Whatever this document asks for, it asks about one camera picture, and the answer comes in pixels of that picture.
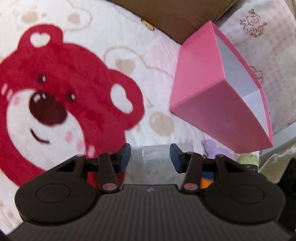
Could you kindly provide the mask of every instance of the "pink checkered pattern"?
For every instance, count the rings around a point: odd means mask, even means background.
[[[255,75],[262,72],[274,134],[295,122],[296,21],[284,0],[248,1],[220,30]]]

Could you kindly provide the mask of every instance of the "purple toy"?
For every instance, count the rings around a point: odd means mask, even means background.
[[[215,159],[215,156],[217,154],[222,154],[232,160],[235,160],[233,154],[231,154],[229,151],[225,150],[224,148],[217,147],[216,143],[213,140],[203,140],[202,144],[205,147],[205,151],[209,159]]]

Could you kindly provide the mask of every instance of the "dark brown nose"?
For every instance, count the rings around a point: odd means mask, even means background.
[[[42,91],[35,92],[29,103],[31,114],[42,124],[54,126],[67,118],[67,110],[56,99]]]

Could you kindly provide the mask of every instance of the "white heart-shaped inner ear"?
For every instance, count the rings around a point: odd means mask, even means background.
[[[50,41],[50,36],[45,33],[34,33],[31,35],[30,41],[34,47],[39,48],[48,44],[48,42]]]
[[[111,88],[111,100],[113,104],[120,109],[122,112],[129,114],[133,110],[133,105],[126,97],[126,91],[124,88],[119,85],[115,84]]]

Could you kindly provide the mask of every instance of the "open pink cardboard box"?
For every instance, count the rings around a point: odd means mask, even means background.
[[[237,153],[273,145],[262,87],[212,22],[180,48],[170,110]]]

